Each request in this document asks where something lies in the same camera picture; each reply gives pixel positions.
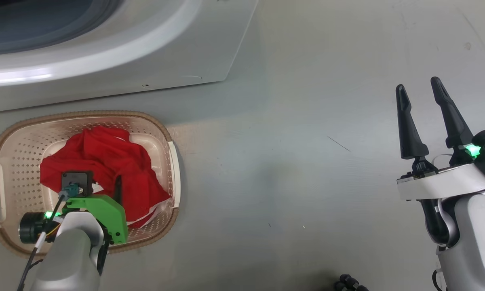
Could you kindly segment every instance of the green led indicator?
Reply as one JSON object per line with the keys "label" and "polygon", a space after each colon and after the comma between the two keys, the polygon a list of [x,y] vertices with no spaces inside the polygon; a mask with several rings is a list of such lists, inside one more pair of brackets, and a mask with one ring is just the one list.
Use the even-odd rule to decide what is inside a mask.
{"label": "green led indicator", "polygon": [[[60,216],[60,215],[61,215],[61,213],[60,213],[60,212],[56,212],[56,217],[58,217],[58,216]],[[52,216],[52,211],[47,211],[47,212],[45,212],[45,217],[46,217],[47,219],[49,219],[51,216]]]}
{"label": "green led indicator", "polygon": [[473,144],[470,144],[470,145],[466,146],[466,149],[468,149],[471,156],[477,157],[477,156],[479,156],[479,149],[481,149],[481,147],[477,147]]}

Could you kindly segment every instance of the green bracket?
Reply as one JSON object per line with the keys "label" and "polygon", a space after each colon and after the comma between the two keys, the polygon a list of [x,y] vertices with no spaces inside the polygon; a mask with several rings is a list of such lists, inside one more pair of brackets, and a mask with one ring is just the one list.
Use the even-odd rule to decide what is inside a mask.
{"label": "green bracket", "polygon": [[119,203],[108,195],[72,197],[68,199],[66,207],[87,209],[95,219],[106,227],[113,243],[127,242],[126,212]]}

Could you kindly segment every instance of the washing machine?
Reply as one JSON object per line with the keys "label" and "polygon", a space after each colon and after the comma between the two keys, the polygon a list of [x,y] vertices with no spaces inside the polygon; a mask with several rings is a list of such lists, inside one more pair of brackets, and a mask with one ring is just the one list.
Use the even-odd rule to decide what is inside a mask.
{"label": "washing machine", "polygon": [[222,81],[257,1],[0,0],[0,111]]}

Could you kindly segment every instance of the black cable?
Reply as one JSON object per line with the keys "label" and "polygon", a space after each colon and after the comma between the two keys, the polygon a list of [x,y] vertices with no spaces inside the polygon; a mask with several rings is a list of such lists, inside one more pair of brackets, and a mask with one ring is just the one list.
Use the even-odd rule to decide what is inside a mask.
{"label": "black cable", "polygon": [[[52,215],[50,216],[47,223],[45,224],[45,227],[43,228],[43,232],[45,232],[45,234],[50,230],[50,224],[52,223],[52,220],[54,220],[54,217],[56,216],[56,212],[59,209],[61,202],[63,202],[64,197],[65,197],[64,195],[61,195],[61,197],[56,203],[56,207],[54,207],[54,211],[52,211]],[[25,278],[27,278],[27,273],[29,272],[30,268],[40,263],[40,261],[37,261],[34,264],[32,263],[32,261],[34,260],[34,256],[36,256],[37,250],[38,248],[34,247],[34,249],[32,249],[32,253],[30,253],[30,257],[27,261],[27,264],[25,265],[25,269],[23,270],[23,274],[21,275],[21,278],[19,280],[17,291],[23,290],[23,287],[25,286]]]}
{"label": "black cable", "polygon": [[433,271],[433,275],[431,276],[431,280],[433,280],[433,286],[435,286],[436,290],[437,291],[442,291],[442,289],[440,289],[440,287],[438,287],[438,284],[436,283],[437,282],[437,271]]}

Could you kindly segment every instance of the washing machine drum opening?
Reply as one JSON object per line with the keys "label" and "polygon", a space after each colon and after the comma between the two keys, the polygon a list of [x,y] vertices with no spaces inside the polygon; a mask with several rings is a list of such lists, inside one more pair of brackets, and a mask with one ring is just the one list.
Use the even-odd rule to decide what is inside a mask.
{"label": "washing machine drum opening", "polygon": [[0,0],[0,55],[44,48],[83,35],[121,0]]}

